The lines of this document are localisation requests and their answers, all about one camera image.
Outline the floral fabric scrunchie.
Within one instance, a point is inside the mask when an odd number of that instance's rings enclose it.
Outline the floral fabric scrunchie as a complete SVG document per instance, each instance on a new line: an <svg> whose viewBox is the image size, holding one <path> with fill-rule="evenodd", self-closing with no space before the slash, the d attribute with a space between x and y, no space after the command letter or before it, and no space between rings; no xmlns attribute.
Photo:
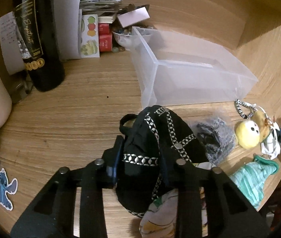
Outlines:
<svg viewBox="0 0 281 238"><path fill-rule="evenodd" d="M194 166L211 170L215 164L210 162L195 163ZM202 218L202 237L208 235L208 217L205 190L199 188ZM149 205L139 225L142 237L175 237L178 209L178 190L173 189L157 198Z"/></svg>

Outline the blue cartoon character sticker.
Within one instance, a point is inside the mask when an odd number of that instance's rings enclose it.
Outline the blue cartoon character sticker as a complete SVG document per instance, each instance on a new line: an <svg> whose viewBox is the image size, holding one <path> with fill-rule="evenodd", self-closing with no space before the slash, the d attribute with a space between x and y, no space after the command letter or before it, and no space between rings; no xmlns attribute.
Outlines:
<svg viewBox="0 0 281 238"><path fill-rule="evenodd" d="M8 211L13 210L13 203L8 195L15 195L18 190L18 180L9 181L4 168L0 170L0 205Z"/></svg>

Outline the stack of papers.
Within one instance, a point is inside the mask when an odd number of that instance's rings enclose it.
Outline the stack of papers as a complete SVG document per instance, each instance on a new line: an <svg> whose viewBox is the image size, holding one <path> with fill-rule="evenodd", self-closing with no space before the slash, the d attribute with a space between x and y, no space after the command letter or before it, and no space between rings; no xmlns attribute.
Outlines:
<svg viewBox="0 0 281 238"><path fill-rule="evenodd" d="M81 0L79 9L85 14L116 13L123 0Z"/></svg>

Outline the clear plastic storage bin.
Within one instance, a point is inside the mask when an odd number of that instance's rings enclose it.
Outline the clear plastic storage bin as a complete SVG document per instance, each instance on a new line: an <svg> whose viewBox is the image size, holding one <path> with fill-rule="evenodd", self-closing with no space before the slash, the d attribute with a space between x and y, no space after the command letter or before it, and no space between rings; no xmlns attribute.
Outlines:
<svg viewBox="0 0 281 238"><path fill-rule="evenodd" d="M131 59L142 107L233 102L257 77L216 43L181 33L133 27Z"/></svg>

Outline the red small box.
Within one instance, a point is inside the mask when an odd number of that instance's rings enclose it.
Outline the red small box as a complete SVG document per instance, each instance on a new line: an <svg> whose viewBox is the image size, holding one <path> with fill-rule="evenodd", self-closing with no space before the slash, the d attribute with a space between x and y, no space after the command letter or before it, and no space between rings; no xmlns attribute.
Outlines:
<svg viewBox="0 0 281 238"><path fill-rule="evenodd" d="M112 51L112 32L110 24L100 23L98 24L99 34L99 50L100 52Z"/></svg>

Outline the white cloth with strings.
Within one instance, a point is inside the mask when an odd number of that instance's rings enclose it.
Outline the white cloth with strings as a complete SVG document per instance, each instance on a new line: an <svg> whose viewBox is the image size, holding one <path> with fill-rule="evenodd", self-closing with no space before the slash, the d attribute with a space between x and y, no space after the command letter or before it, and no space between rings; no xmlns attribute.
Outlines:
<svg viewBox="0 0 281 238"><path fill-rule="evenodd" d="M280 128L278 124L274 122L270 130L271 132L268 137L261 143L261 153L268 156L270 160L274 160L281 151L277 137L277 131L279 131Z"/></svg>

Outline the green striped cloth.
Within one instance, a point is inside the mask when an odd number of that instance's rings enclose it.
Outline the green striped cloth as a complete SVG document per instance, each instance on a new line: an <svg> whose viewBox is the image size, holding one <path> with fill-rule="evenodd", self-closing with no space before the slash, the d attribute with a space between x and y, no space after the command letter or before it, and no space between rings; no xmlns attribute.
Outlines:
<svg viewBox="0 0 281 238"><path fill-rule="evenodd" d="M278 170L277 162L255 155L252 162L240 167L229 178L250 204L255 209L259 209L264 199L264 184L267 178L276 174Z"/></svg>

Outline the yellow plush ball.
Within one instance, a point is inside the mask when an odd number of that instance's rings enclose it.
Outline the yellow plush ball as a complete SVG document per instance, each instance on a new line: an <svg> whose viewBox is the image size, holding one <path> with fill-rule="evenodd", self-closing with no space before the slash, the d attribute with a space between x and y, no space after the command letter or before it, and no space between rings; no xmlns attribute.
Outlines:
<svg viewBox="0 0 281 238"><path fill-rule="evenodd" d="M259 144L259 126L252 120L244 120L237 124L235 135L238 144L244 149L254 148Z"/></svg>

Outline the dark wine bottle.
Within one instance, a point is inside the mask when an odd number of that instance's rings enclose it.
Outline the dark wine bottle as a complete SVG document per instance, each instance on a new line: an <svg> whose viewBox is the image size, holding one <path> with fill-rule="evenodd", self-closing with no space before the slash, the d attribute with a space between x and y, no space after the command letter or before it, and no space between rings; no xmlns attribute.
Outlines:
<svg viewBox="0 0 281 238"><path fill-rule="evenodd" d="M65 70L59 58L52 0L13 0L13 16L26 50L25 68L40 92L62 83Z"/></svg>

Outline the silver scrubber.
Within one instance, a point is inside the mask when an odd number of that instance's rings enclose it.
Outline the silver scrubber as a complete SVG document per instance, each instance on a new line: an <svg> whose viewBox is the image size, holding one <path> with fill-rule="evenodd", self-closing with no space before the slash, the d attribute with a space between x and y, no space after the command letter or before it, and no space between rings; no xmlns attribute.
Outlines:
<svg viewBox="0 0 281 238"><path fill-rule="evenodd" d="M236 146L237 139L232 126L219 116L187 123L205 148L208 161L214 165L225 160Z"/></svg>

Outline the small white cardboard box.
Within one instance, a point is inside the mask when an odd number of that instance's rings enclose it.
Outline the small white cardboard box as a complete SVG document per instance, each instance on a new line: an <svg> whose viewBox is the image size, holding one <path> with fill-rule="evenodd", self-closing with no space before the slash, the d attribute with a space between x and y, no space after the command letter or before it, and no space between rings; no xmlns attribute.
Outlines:
<svg viewBox="0 0 281 238"><path fill-rule="evenodd" d="M128 6L119 9L117 14L118 22L123 28L125 28L147 20L150 18L149 8L149 4L140 6L129 4Z"/></svg>

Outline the black patterned cloth pouch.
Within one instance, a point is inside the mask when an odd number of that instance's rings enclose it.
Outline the black patterned cloth pouch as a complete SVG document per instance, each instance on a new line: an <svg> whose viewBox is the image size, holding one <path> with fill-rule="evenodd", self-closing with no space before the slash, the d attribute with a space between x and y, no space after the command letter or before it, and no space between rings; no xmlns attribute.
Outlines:
<svg viewBox="0 0 281 238"><path fill-rule="evenodd" d="M116 195L136 217L144 217L152 202L173 189L165 174L164 152L176 152L191 163L208 160L188 124L164 106L148 106L139 114L126 114L119 122L119 130L125 139Z"/></svg>

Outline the fruit picture card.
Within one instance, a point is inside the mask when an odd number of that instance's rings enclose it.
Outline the fruit picture card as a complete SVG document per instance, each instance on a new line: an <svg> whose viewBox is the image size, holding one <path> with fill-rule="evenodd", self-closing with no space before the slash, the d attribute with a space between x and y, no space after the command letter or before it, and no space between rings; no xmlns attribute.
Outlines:
<svg viewBox="0 0 281 238"><path fill-rule="evenodd" d="M98 16L86 14L81 19L81 58L99 57Z"/></svg>

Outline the white bowl with stones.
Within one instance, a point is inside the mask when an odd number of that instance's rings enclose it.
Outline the white bowl with stones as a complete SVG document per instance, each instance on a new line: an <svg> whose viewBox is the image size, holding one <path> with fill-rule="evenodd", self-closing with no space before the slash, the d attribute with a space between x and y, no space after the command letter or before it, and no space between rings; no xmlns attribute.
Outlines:
<svg viewBox="0 0 281 238"><path fill-rule="evenodd" d="M112 30L113 37L117 44L121 47L125 48L126 51L129 51L132 47L133 42L133 27L129 26L127 28L117 28ZM149 42L151 39L151 33L148 29L144 29L141 27L137 27L136 29L140 33L140 35L145 39L146 42Z"/></svg>

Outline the white paper sheet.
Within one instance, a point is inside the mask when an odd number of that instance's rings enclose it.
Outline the white paper sheet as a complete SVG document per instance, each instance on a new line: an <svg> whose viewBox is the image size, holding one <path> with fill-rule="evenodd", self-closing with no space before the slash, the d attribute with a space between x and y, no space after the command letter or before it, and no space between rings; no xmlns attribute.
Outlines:
<svg viewBox="0 0 281 238"><path fill-rule="evenodd" d="M13 12L0 17L0 46L9 75L25 70L21 57Z"/></svg>

